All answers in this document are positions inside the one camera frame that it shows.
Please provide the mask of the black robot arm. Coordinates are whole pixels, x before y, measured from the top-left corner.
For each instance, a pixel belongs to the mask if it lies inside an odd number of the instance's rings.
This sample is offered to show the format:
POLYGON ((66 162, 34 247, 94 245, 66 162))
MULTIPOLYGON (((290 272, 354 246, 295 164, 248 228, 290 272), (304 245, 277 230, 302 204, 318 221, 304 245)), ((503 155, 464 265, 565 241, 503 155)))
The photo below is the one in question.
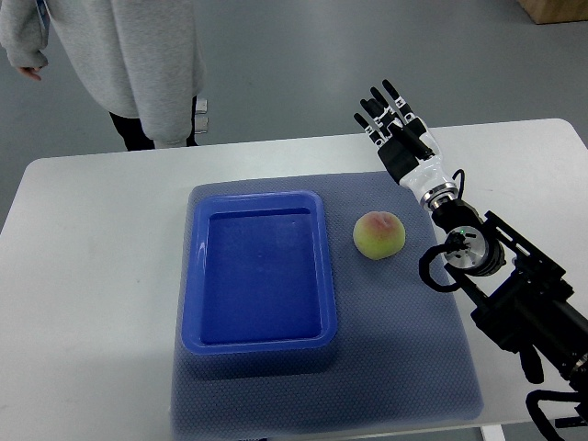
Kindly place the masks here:
POLYGON ((539 385, 547 360, 571 391, 537 389, 526 408, 547 440, 560 427, 587 423, 587 320, 568 302, 564 269, 492 212, 480 217, 457 198, 436 203, 432 220, 447 235, 419 261, 419 276, 437 292, 463 290, 476 326, 502 350, 519 355, 526 379, 539 385))

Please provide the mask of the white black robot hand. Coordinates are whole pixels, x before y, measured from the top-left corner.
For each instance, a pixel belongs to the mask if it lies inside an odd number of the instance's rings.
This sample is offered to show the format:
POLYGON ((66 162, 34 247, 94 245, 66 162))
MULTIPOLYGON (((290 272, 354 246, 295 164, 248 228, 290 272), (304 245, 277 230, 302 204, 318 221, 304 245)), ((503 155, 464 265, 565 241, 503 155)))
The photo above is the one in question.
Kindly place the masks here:
POLYGON ((387 79, 362 99, 364 114, 355 121, 377 147, 380 161, 393 181, 410 190, 421 207, 434 211, 462 196, 456 178, 446 173, 435 136, 387 79))

